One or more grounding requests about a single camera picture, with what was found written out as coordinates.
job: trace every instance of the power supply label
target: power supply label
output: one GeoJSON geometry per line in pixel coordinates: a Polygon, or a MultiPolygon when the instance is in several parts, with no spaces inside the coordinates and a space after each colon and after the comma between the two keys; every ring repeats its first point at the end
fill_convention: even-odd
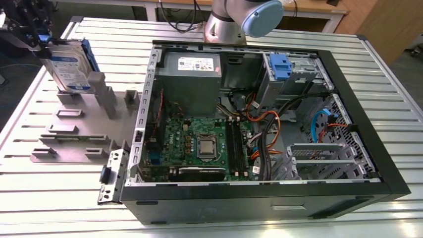
{"type": "Polygon", "coordinates": [[[79,60],[74,57],[51,57],[62,83],[74,90],[88,90],[86,74],[79,70],[79,60]]]}
{"type": "Polygon", "coordinates": [[[214,71],[211,58],[186,58],[178,59],[178,70],[214,71]]]}

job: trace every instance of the wooden cabinet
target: wooden cabinet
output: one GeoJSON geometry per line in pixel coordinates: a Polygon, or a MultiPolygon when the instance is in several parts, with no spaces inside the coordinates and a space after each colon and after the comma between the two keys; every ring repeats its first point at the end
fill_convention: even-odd
{"type": "Polygon", "coordinates": [[[362,34],[390,65],[423,31],[422,0],[343,0],[350,9],[335,33],[362,34]]]}

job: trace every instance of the cpu socket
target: cpu socket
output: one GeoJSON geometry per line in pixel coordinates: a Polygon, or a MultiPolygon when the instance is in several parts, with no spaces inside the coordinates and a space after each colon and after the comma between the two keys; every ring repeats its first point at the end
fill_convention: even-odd
{"type": "Polygon", "coordinates": [[[216,159],[216,136],[214,134],[198,135],[198,158],[203,162],[210,162],[216,159]]]}

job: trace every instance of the green motherboard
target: green motherboard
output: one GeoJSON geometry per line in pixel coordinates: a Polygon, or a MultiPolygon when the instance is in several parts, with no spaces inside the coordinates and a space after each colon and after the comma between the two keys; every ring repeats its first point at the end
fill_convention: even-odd
{"type": "MultiPolygon", "coordinates": [[[[243,164],[246,173],[231,172],[231,162],[227,145],[227,123],[224,119],[203,119],[203,118],[168,118],[164,133],[164,148],[160,155],[160,164],[151,166],[151,175],[155,182],[167,181],[167,170],[175,167],[214,167],[226,169],[226,181],[253,180],[251,168],[247,161],[247,149],[243,150],[243,164]],[[207,158],[202,153],[211,152],[207,158]]],[[[239,129],[243,141],[251,132],[251,124],[249,121],[239,122],[239,129]]]]}

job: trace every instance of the workbench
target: workbench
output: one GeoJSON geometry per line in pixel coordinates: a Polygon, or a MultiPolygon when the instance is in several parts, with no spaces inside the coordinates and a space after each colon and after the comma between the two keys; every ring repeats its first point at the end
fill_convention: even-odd
{"type": "MultiPolygon", "coordinates": [[[[200,42],[200,29],[179,34],[163,22],[84,18],[66,39],[90,40],[107,85],[143,90],[154,39],[200,42]]],[[[422,237],[423,113],[366,40],[275,30],[250,45],[330,50],[393,156],[413,194],[337,218],[144,226],[123,205],[98,206],[102,165],[30,161],[60,106],[56,84],[42,68],[0,134],[0,234],[62,237],[422,237]]]]}
{"type": "MultiPolygon", "coordinates": [[[[146,7],[148,21],[158,21],[156,9],[160,8],[159,0],[56,0],[59,2],[75,2],[75,3],[92,3],[92,4],[110,4],[110,5],[126,5],[126,6],[142,6],[146,7]]],[[[297,0],[298,2],[298,14],[297,17],[327,19],[327,23],[322,32],[334,33],[345,15],[350,10],[339,2],[338,6],[326,4],[326,0],[297,0]]],[[[212,0],[198,0],[202,10],[211,11],[212,0]]],[[[194,9],[192,0],[163,0],[164,8],[176,9],[194,9]]],[[[294,16],[295,4],[290,3],[285,5],[285,16],[294,16]]]]}

